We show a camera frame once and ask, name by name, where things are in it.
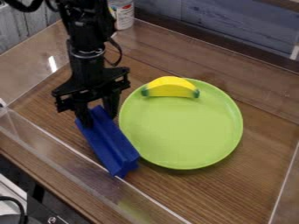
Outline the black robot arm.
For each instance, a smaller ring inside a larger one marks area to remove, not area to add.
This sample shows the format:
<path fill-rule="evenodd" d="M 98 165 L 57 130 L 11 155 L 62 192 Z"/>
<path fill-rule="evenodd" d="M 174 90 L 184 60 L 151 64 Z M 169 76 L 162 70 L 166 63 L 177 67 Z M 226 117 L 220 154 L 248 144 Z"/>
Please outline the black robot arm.
<path fill-rule="evenodd" d="M 46 4 L 61 14 L 69 34 L 67 51 L 71 77 L 53 91 L 57 109 L 75 112 L 86 128 L 94 126 L 90 103 L 102 100 L 111 117 L 118 115 L 122 92 L 130 88 L 130 68 L 106 57 L 106 44 L 119 46 L 113 39 L 117 32 L 109 0 L 33 0 L 26 5 L 19 0 L 5 0 L 25 13 L 38 11 Z"/>

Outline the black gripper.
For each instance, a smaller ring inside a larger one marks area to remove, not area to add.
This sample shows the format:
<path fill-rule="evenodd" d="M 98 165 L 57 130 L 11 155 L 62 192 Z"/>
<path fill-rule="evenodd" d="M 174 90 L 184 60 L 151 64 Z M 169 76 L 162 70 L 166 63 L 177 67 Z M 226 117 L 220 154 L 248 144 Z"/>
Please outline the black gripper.
<path fill-rule="evenodd" d="M 85 128 L 94 125 L 89 104 L 103 100 L 113 119 L 118 116 L 122 91 L 130 88 L 126 66 L 106 67 L 105 53 L 85 54 L 69 50 L 71 77 L 51 92 L 59 112 L 75 110 Z"/>

